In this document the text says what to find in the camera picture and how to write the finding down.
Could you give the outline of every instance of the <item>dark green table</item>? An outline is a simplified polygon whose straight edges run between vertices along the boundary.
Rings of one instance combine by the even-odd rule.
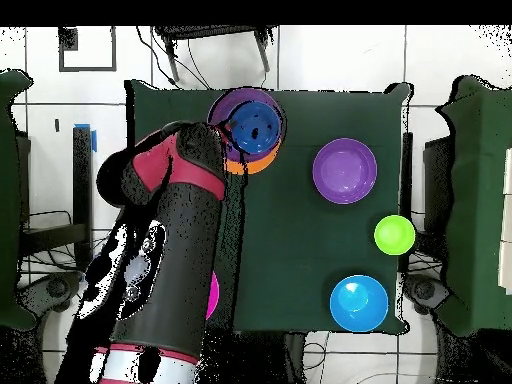
[[[171,121],[205,121],[223,93],[154,90],[138,81],[131,86],[127,108],[135,116],[136,141]],[[343,331],[330,315],[330,293],[344,277],[367,274],[389,296],[388,316],[376,331],[404,332],[394,314],[397,258],[377,249],[373,230],[382,217],[398,211],[401,108],[408,84],[386,93],[270,94],[285,112],[286,137],[263,172],[228,178],[215,260],[221,284],[215,314],[223,322],[233,318],[240,331]],[[312,180],[316,153],[342,137],[368,145],[378,165],[374,188],[352,205],[329,203]]]
[[[0,325],[28,330],[35,317],[16,302],[19,279],[19,241],[21,217],[20,169],[11,106],[14,98],[32,85],[21,71],[0,70]]]
[[[512,91],[465,76],[439,108],[455,140],[453,207],[446,227],[446,283],[437,310],[457,336],[512,329],[512,296],[498,286],[506,150],[512,147]]]

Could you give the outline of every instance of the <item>blue bowl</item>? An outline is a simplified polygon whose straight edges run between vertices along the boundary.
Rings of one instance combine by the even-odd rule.
[[[340,327],[353,333],[365,333],[377,328],[386,318],[388,295],[374,278],[353,275],[336,285],[330,309]]]
[[[231,136],[249,154],[272,150],[281,130],[278,113],[262,102],[247,102],[231,116]]]

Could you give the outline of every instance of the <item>cable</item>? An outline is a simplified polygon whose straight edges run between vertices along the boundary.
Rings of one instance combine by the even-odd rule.
[[[29,216],[48,215],[51,213],[65,213],[68,216],[69,223],[71,224],[71,214],[68,211],[37,212],[37,213],[31,213]]]
[[[162,51],[167,55],[167,52],[165,51],[165,49],[164,49],[164,48],[163,48],[163,47],[158,43],[158,41],[156,40],[156,38],[155,38],[155,34],[152,34],[151,36],[153,37],[153,41],[156,43],[156,45],[157,45],[158,47],[160,47],[160,50],[162,50]],[[192,71],[191,71],[187,66],[185,66],[183,63],[181,63],[181,62],[178,60],[178,58],[177,58],[176,56],[174,56],[174,61],[175,61],[175,62],[177,62],[177,63],[179,63],[179,64],[180,64],[181,66],[183,66],[187,71],[189,71],[189,72],[194,76],[194,78],[195,78],[196,80],[198,80],[198,81],[203,85],[203,87],[204,87],[204,88],[206,88],[207,90],[211,90],[211,88],[210,88],[208,85],[206,85],[203,81],[201,81],[201,80],[199,79],[199,77],[198,77],[196,74],[194,74],[194,73],[193,73],[193,72],[192,72]]]
[[[313,368],[317,368],[320,365],[322,365],[322,373],[320,374],[320,382],[318,384],[322,384],[322,379],[324,377],[325,358],[327,357],[327,344],[329,343],[329,336],[330,335],[331,335],[331,332],[329,331],[327,333],[327,337],[325,338],[325,342],[324,342],[323,346],[320,343],[316,343],[316,342],[306,343],[306,345],[304,346],[304,350],[306,350],[306,347],[309,346],[309,345],[317,345],[317,346],[320,346],[320,348],[322,349],[322,352],[323,352],[322,360],[318,364],[316,364],[316,365],[314,365],[312,367],[304,368],[304,371],[307,371],[307,370],[311,370]]]
[[[50,249],[51,252],[60,253],[61,255],[69,256],[70,258],[75,260],[75,256],[69,251],[69,249],[66,249],[66,250],[67,250],[67,252],[61,252],[60,250],[57,250],[57,249]]]
[[[50,262],[43,262],[42,260],[38,259],[37,257],[35,259],[30,259],[30,262],[33,264],[39,264],[39,265],[55,266],[54,264],[52,264]],[[74,261],[59,262],[59,265],[69,265],[69,264],[74,264],[74,263],[75,263]]]
[[[304,371],[312,370],[312,369],[314,369],[314,368],[318,368],[320,365],[322,365],[322,364],[324,363],[324,361],[325,361],[325,357],[327,356],[327,351],[326,351],[325,347],[324,347],[324,346],[322,346],[320,343],[316,343],[316,342],[314,342],[314,343],[313,343],[313,342],[311,342],[311,343],[307,343],[307,344],[304,346],[304,351],[306,350],[306,347],[307,347],[307,346],[309,346],[309,345],[317,345],[317,346],[320,346],[320,349],[322,349],[322,353],[323,353],[323,355],[322,355],[322,359],[320,360],[320,362],[319,362],[318,364],[313,365],[313,366],[311,366],[311,367],[306,367],[306,368],[304,368]]]
[[[96,249],[103,241],[105,241],[106,239],[108,238],[108,236],[106,237],[103,237],[102,239],[97,239],[97,240],[93,240],[93,243],[96,243],[94,246],[93,246],[93,250]]]
[[[439,261],[430,261],[430,262],[427,262],[426,260],[422,259],[420,256],[416,255],[415,253],[411,253],[411,255],[416,256],[416,257],[419,259],[419,261],[409,262],[409,265],[414,265],[414,264],[424,263],[424,264],[426,264],[426,265],[439,264],[439,266],[441,266],[441,265],[443,264],[442,262],[439,262]]]
[[[68,220],[69,220],[69,225],[71,225],[73,222],[71,221],[71,214],[68,212],[68,211],[48,211],[48,212],[36,212],[36,213],[31,213],[29,214],[29,216],[38,216],[38,215],[48,215],[48,214],[51,214],[51,213],[65,213],[67,216],[68,216]],[[68,251],[69,255],[74,258],[74,256],[71,254],[71,252],[69,251],[69,248],[68,246],[64,246],[65,249]]]
[[[416,211],[411,211],[411,213],[414,213],[416,215],[425,215],[425,212],[416,212]]]
[[[175,87],[177,87],[179,90],[183,90],[183,88],[181,88],[178,84],[176,84],[176,81],[174,81],[169,75],[167,75],[164,71],[162,71],[162,68],[160,67],[160,62],[158,61],[158,56],[156,55],[155,51],[153,50],[153,47],[151,47],[148,43],[146,43],[143,39],[142,39],[142,35],[140,34],[140,29],[139,27],[136,25],[135,26],[135,29],[137,30],[137,34],[139,35],[139,40],[142,44],[144,44],[149,50],[151,50],[151,52],[153,53],[153,56],[155,56],[155,59],[156,59],[156,66],[158,67],[158,69],[160,70],[160,72],[167,78],[167,80],[172,84],[174,85]]]
[[[265,84],[265,81],[267,80],[267,71],[265,71],[265,78],[263,78],[263,82],[260,85],[260,88],[263,88],[263,84]]]
[[[378,377],[378,376],[381,376],[381,375],[399,375],[399,376],[403,376],[403,377],[427,377],[427,378],[433,378],[434,380],[437,379],[437,377],[432,377],[431,375],[402,374],[402,373],[398,373],[398,372],[382,372],[382,373],[379,373],[379,374],[374,374],[374,375],[371,375],[369,377],[363,378],[361,381],[357,382],[356,384],[362,384],[365,381],[369,380],[370,378]]]
[[[35,254],[34,255],[31,255],[33,256],[34,258],[37,259],[38,262],[35,262],[35,263],[39,263],[40,265],[47,265],[47,266],[55,266],[57,268],[60,268],[62,270],[65,270],[65,271],[81,271],[80,269],[76,268],[76,267],[69,267],[69,266],[66,266],[62,263],[58,263],[55,261],[55,259],[53,258],[52,254],[48,251],[48,255],[50,256],[50,258],[52,259],[52,262],[53,263],[49,263],[49,262],[46,262],[46,261],[43,261],[41,258],[39,258],[38,256],[36,256]]]
[[[51,272],[44,272],[44,271],[20,271],[20,274],[44,274],[44,275],[48,275],[48,274],[51,274]]]
[[[432,270],[434,270],[435,272],[437,272],[439,274],[439,271],[434,269],[434,268],[438,268],[440,266],[443,266],[443,265],[432,265],[432,266],[427,266],[425,268],[414,268],[414,269],[409,269],[408,272],[411,273],[411,272],[414,272],[414,271],[425,271],[427,269],[432,269]]]
[[[324,345],[324,349],[327,350],[327,343],[329,342],[329,336],[331,335],[331,332],[329,331],[327,333],[327,337],[325,338],[325,345]],[[322,365],[322,374],[320,374],[320,381],[318,384],[322,384],[322,379],[324,378],[324,370],[325,370],[325,359],[324,359],[324,363]]]
[[[190,54],[190,59],[192,59],[192,63],[194,64],[197,73],[201,76],[201,78],[203,79],[204,83],[207,85],[208,89],[211,90],[212,88],[210,87],[210,84],[208,84],[208,82],[206,81],[206,78],[203,77],[203,74],[201,74],[201,72],[199,71],[199,68],[196,65],[196,61],[194,60],[194,57],[192,56],[192,51],[190,50],[190,39],[187,40],[187,45],[188,45],[188,53]]]

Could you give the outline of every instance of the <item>pink object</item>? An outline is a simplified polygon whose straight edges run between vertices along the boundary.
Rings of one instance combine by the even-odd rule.
[[[133,167],[146,188],[151,192],[162,183],[169,166],[169,157],[171,157],[172,172],[169,184],[194,184],[222,200],[224,182],[207,170],[182,159],[176,149],[177,137],[178,134],[174,133],[152,149],[139,153],[133,158]]]
[[[208,298],[208,310],[206,311],[206,319],[210,318],[219,302],[219,282],[215,272],[212,274],[212,284],[210,286],[210,297]]]

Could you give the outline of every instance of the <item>table surface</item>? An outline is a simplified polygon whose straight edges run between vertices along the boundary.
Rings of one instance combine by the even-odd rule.
[[[512,329],[512,296],[498,286],[506,150],[512,147],[512,91],[462,78],[451,121],[454,204],[446,227],[446,283],[453,295],[439,306],[444,325],[463,337],[481,328]]]
[[[168,122],[205,121],[224,93],[131,85],[136,141]],[[330,314],[331,291],[343,278],[365,274],[376,278],[389,297],[389,313],[374,331],[404,332],[405,323],[394,314],[397,258],[379,251],[373,230],[381,218],[398,211],[401,110],[408,84],[386,93],[269,94],[286,115],[285,140],[264,171],[228,177],[215,260],[221,293],[211,321],[233,319],[240,331],[345,331]],[[351,205],[328,202],[312,180],[317,152],[343,137],[369,146],[378,167],[372,191]]]

